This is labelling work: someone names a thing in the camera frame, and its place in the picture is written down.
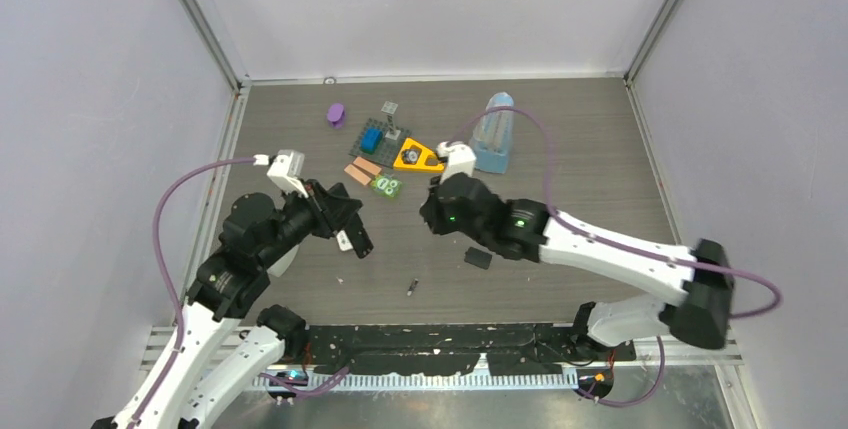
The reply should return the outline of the black battery compartment cover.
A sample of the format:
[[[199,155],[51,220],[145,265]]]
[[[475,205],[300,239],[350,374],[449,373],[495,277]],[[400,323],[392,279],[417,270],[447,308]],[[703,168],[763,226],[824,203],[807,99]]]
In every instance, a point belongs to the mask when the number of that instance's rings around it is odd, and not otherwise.
[[[493,256],[475,247],[469,247],[464,254],[464,262],[482,270],[488,270]]]

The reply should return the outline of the white remote control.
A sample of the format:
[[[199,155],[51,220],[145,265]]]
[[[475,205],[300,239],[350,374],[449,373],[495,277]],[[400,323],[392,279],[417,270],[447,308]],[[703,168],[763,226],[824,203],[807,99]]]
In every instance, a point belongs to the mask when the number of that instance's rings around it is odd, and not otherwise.
[[[339,250],[342,252],[351,251],[353,249],[353,244],[351,243],[347,233],[342,230],[336,234],[336,241],[339,247]]]

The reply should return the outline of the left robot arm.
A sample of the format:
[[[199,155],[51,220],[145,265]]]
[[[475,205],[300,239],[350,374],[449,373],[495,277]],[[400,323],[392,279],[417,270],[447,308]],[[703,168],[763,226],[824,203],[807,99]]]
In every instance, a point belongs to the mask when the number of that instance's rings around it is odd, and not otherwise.
[[[314,179],[284,204],[262,193],[232,205],[220,246],[198,268],[171,337],[133,399],[96,428],[209,428],[238,395],[277,361],[298,361],[307,347],[306,322],[280,305],[264,309],[247,338],[217,367],[211,359],[239,326],[271,279],[293,262],[309,236],[344,234],[358,258],[373,245],[359,216],[363,203],[341,183],[324,188]]]

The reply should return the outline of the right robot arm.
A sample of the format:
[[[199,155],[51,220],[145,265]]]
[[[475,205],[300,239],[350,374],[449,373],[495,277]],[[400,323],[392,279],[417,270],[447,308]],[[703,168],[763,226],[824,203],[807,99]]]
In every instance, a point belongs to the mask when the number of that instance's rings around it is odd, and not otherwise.
[[[479,179],[431,178],[420,214],[432,233],[462,233],[507,260],[569,266],[642,290],[642,295],[581,305],[571,346],[584,359],[642,337],[671,335],[691,346],[726,345],[735,281],[706,270],[724,265],[724,248],[658,244],[586,224],[530,199],[502,200]]]

